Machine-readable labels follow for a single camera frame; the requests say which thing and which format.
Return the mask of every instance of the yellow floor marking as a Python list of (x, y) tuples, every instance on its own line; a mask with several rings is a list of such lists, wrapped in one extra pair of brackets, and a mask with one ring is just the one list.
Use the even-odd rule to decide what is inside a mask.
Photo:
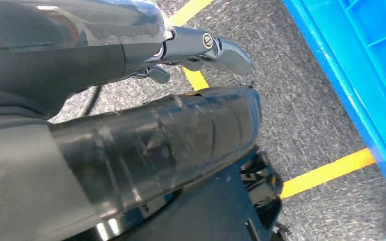
[(291, 197), (312, 187), (336, 179), (347, 173), (375, 163), (369, 149), (363, 149), (345, 156), (333, 163), (314, 169), (283, 184), (281, 198)]
[(190, 0), (179, 9), (169, 20), (174, 26), (183, 26), (188, 20), (193, 18), (198, 12), (212, 3), (213, 0)]
[[(198, 12), (208, 6), (213, 0), (190, 0), (180, 10), (178, 10), (169, 21), (174, 26), (182, 26), (187, 23), (188, 20), (193, 18)], [(193, 86), (194, 90), (201, 90), (209, 88), (204, 76), (200, 71), (190, 71), (183, 67), (187, 80)]]
[(190, 71), (186, 68), (182, 68), (184, 70), (184, 74), (187, 77), (187, 80), (190, 82), (190, 84), (193, 86), (193, 89), (195, 91), (209, 88), (208, 83), (206, 82), (204, 76), (200, 71)]

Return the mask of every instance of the blue plastic crate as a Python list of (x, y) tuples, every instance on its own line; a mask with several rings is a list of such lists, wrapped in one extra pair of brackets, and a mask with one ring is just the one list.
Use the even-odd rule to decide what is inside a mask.
[(284, 0), (386, 177), (386, 0)]

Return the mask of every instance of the black cable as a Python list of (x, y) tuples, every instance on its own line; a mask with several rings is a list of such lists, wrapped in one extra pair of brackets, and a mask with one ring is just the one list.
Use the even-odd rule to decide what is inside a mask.
[(89, 101), (88, 105), (86, 106), (86, 109), (83, 111), (82, 116), (87, 116), (91, 113), (92, 108), (94, 107), (95, 103), (97, 102), (97, 99), (99, 98), (101, 88), (103, 86), (97, 86), (94, 90), (94, 95), (92, 96), (91, 100)]

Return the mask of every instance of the screw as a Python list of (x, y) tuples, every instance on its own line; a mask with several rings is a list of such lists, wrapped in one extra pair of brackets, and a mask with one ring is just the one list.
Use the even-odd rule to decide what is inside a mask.
[(204, 43), (205, 48), (207, 48), (207, 49), (212, 48), (212, 45), (214, 43), (214, 41), (212, 40), (212, 36), (208, 33), (205, 33), (203, 36), (203, 43)]

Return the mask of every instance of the gray carpet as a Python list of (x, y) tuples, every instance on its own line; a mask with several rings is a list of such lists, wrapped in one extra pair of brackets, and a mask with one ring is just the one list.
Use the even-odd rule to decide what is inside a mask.
[[(171, 15), (187, 0), (159, 0)], [(205, 67), (211, 86), (254, 82), (262, 96), (260, 147), (283, 179), (306, 173), (364, 148), (324, 73), (280, 0), (215, 0), (188, 26), (210, 30), (245, 48), (255, 67), (245, 77)], [(92, 113), (139, 105), (192, 90), (179, 67), (166, 85), (127, 79), (103, 88)], [(80, 115), (91, 91), (74, 96), (53, 121)], [(386, 182), (373, 165), (287, 198), (280, 221), (291, 240), (383, 240)]]

